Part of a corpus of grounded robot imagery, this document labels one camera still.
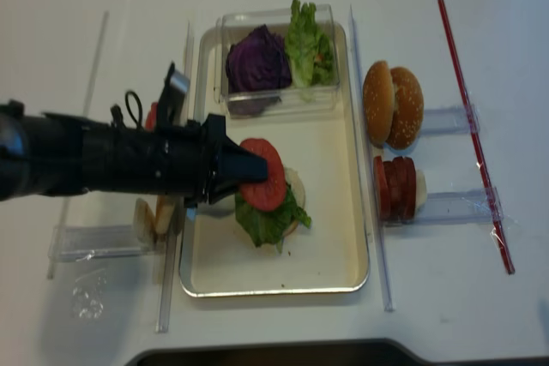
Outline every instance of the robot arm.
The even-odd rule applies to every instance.
[[[139,101],[135,129],[124,125],[117,105],[110,124],[51,113],[29,117],[21,103],[0,105],[0,201],[100,190],[180,195],[191,207],[215,203],[240,183],[264,181],[266,161],[226,136],[223,116],[173,124],[188,87],[172,64],[153,131],[141,126]]]

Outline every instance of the sesame seed bun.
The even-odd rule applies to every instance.
[[[423,93],[410,70],[393,68],[390,75],[395,89],[395,114],[387,144],[396,150],[402,150],[412,145],[421,129]]]
[[[382,146],[389,137],[395,111],[395,90],[384,60],[368,70],[362,86],[362,104],[368,136],[374,145]]]
[[[295,202],[298,204],[299,207],[305,208],[305,186],[303,185],[303,182],[301,182],[301,179],[298,176],[298,173],[294,169],[290,169],[289,167],[284,168],[284,175],[286,178],[286,182],[290,185],[290,188],[292,188],[293,197],[295,197]],[[288,236],[293,231],[296,230],[298,227],[299,222],[297,220],[294,220],[282,233],[283,237]]]

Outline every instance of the clear plastic box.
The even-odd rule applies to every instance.
[[[244,12],[224,15],[217,22],[218,48],[215,59],[215,89],[216,98],[225,113],[231,117],[242,117],[238,104],[247,105],[258,102],[259,99],[273,99],[276,103],[268,105],[261,116],[303,111],[331,110],[335,106],[335,93],[340,85],[337,50],[335,48],[335,27],[332,9],[327,4],[317,5],[315,20],[326,33],[330,47],[334,53],[335,74],[332,84],[327,86],[312,86],[298,88],[293,84],[283,89],[264,90],[246,93],[229,93],[229,82],[226,76],[226,58],[232,45],[237,44],[248,34],[261,25],[267,25],[271,33],[285,37],[292,18],[290,9],[278,9],[260,12]]]

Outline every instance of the white table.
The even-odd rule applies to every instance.
[[[106,120],[108,105],[121,102],[126,87],[147,96],[160,91],[167,63],[180,58],[185,22],[193,24],[197,48],[220,15],[289,1],[0,0],[0,96],[24,101],[31,112],[81,112],[108,11],[90,107],[90,116]],[[312,1],[330,3],[344,27],[353,5],[363,73],[378,58],[413,62],[429,88],[455,93],[459,102],[436,0]],[[95,321],[79,319],[71,315],[71,292],[90,286],[86,276],[79,279],[81,269],[63,266],[53,281],[45,279],[62,201],[20,199],[0,205],[2,363],[122,365],[156,349],[355,339],[389,339],[433,362],[549,355],[549,150],[542,121],[549,103],[548,2],[446,0],[492,179],[516,222],[507,231],[515,275],[504,273],[489,228],[419,228],[417,236],[387,240],[394,313],[383,312],[371,245],[367,284],[338,297],[195,300],[174,278],[170,332],[158,335],[151,259],[94,263],[102,274],[88,280],[106,279],[104,312]]]

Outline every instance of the lettuce leaf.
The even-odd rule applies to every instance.
[[[311,227],[311,217],[298,206],[289,185],[284,201],[272,212],[255,209],[246,203],[239,192],[234,196],[234,202],[237,222],[250,235],[257,248],[267,243],[281,249],[282,233],[294,220]]]
[[[334,78],[334,53],[329,38],[315,22],[314,3],[292,2],[292,19],[284,38],[284,51],[290,61],[296,87],[328,85]]]

